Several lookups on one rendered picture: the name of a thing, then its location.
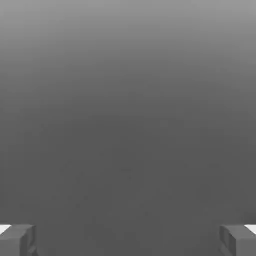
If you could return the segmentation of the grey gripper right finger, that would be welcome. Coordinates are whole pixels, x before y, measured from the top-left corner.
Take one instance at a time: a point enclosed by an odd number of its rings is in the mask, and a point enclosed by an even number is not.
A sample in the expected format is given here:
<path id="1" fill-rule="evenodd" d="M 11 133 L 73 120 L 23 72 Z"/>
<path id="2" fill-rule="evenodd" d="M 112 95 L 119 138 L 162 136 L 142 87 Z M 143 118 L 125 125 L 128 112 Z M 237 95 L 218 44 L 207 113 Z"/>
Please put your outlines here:
<path id="1" fill-rule="evenodd" d="M 256 256 L 256 224 L 221 225 L 222 256 Z"/>

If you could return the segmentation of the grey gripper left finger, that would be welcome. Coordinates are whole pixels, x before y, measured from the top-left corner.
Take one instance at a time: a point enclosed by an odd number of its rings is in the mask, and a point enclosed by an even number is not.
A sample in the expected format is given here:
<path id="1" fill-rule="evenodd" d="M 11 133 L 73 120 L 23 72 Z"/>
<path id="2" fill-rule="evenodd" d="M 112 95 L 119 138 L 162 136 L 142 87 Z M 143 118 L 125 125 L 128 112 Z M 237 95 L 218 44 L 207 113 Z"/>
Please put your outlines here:
<path id="1" fill-rule="evenodd" d="M 0 256 L 38 256 L 37 226 L 14 224 L 0 234 Z"/>

